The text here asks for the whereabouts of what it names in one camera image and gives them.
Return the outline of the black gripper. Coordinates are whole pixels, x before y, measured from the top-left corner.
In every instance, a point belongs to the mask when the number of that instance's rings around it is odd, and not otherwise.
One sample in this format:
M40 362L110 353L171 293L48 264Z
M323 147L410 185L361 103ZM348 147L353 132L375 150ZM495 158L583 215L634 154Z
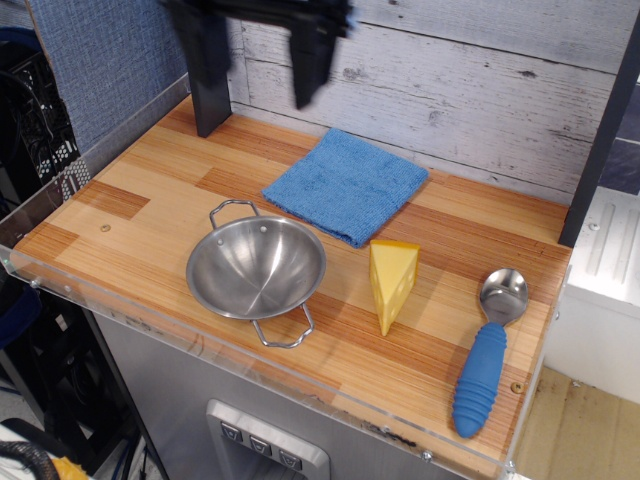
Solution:
M225 82L231 68L224 17L289 27L293 89L299 110L310 105L317 90L328 82L337 37L346 38L356 26L355 10L349 1L161 1L161 4L180 6L172 8L172 22L189 76L207 88Z

